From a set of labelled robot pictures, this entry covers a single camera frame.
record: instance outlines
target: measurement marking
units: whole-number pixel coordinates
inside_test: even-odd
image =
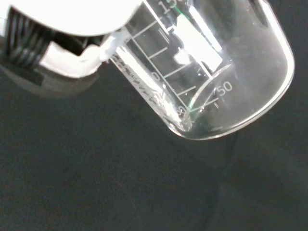
[[[223,68],[219,69],[218,71],[216,71],[213,74],[213,78],[216,78],[217,76],[219,76],[222,72],[224,72],[225,70],[227,70],[231,66],[232,66],[231,64],[228,64],[228,65],[224,66]]]
[[[186,65],[184,65],[184,66],[181,66],[180,68],[176,69],[175,71],[173,71],[173,72],[171,72],[171,73],[165,75],[164,78],[168,78],[169,76],[171,76],[171,75],[173,75],[173,74],[179,72],[180,70],[182,70],[182,69],[184,69],[185,67],[187,67],[189,64],[186,64]]]
[[[202,86],[199,88],[199,90],[196,92],[196,94],[193,96],[191,102],[189,103],[189,106],[192,108],[198,97],[200,96],[201,92],[212,82],[212,79],[208,79]]]
[[[166,42],[169,44],[170,40],[168,39],[167,35],[163,32],[162,28],[159,28],[158,32],[163,36]]]
[[[165,47],[163,49],[161,49],[160,51],[156,52],[155,54],[152,54],[149,59],[154,58],[155,56],[159,55],[160,53],[164,52],[165,50],[168,50],[168,47]]]
[[[189,89],[187,89],[185,91],[182,91],[181,93],[178,94],[178,96],[183,95],[183,94],[185,94],[185,93],[187,93],[187,92],[189,92],[189,91],[191,91],[191,90],[193,90],[195,88],[196,88],[196,86],[193,86],[192,88],[189,88]]]
[[[164,80],[164,82],[167,84],[167,86],[170,87],[171,91],[177,96],[176,92],[174,91],[174,89],[171,87],[171,85],[168,83],[168,81],[166,81],[163,77],[163,75],[160,73],[160,71],[157,69],[157,67],[154,65],[154,63],[152,62],[151,59],[149,59],[149,57],[146,55],[146,53],[143,51],[143,49],[141,48],[141,46],[136,42],[136,40],[134,38],[131,38],[131,40],[133,40],[133,42],[136,44],[136,46],[139,48],[139,50],[142,52],[142,54],[147,58],[147,60],[150,62],[150,64],[153,66],[153,68],[156,70],[156,72],[160,75],[160,77]],[[183,100],[180,97],[177,97],[178,100],[183,104],[183,106],[185,106],[186,110],[188,111],[189,108],[188,106],[183,102]]]
[[[169,34],[167,28],[165,27],[165,25],[162,23],[161,19],[163,18],[158,17],[157,14],[155,13],[155,11],[153,10],[153,8],[150,6],[150,4],[147,1],[143,1],[144,5],[148,8],[148,10],[151,12],[151,14],[153,15],[153,17],[157,20],[158,24],[162,27],[162,29],[166,32],[166,34]]]
[[[152,22],[151,24],[149,24],[146,28],[144,28],[143,30],[139,31],[137,34],[135,34],[132,39],[138,37],[139,35],[141,35],[143,32],[147,31],[148,29],[150,29],[152,26],[154,26],[157,23],[157,20],[155,20],[154,22]]]
[[[199,109],[204,109],[205,107],[211,105],[212,103],[215,103],[218,100],[219,100],[219,98],[216,98],[216,99],[214,99],[210,102],[207,102],[206,104],[202,105],[201,107],[197,107],[197,108],[193,109],[192,112],[198,111]]]

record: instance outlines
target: dark gray surface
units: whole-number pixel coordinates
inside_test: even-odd
[[[295,79],[236,140],[176,137],[113,66],[60,101],[0,75],[0,230],[307,230],[307,12],[281,3]]]

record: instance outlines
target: dark background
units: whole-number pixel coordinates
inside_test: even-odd
[[[0,230],[306,231],[308,1],[271,2],[295,78],[221,139],[172,134],[113,65],[65,100],[0,73]]]

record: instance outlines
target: number 50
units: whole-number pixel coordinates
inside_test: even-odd
[[[232,91],[233,87],[230,82],[224,82],[222,86],[217,87],[220,96],[224,96],[227,92]]]

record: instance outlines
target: black cable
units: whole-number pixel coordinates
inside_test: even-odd
[[[14,8],[10,8],[5,29],[4,56],[11,64],[31,69],[39,64],[55,32]]]

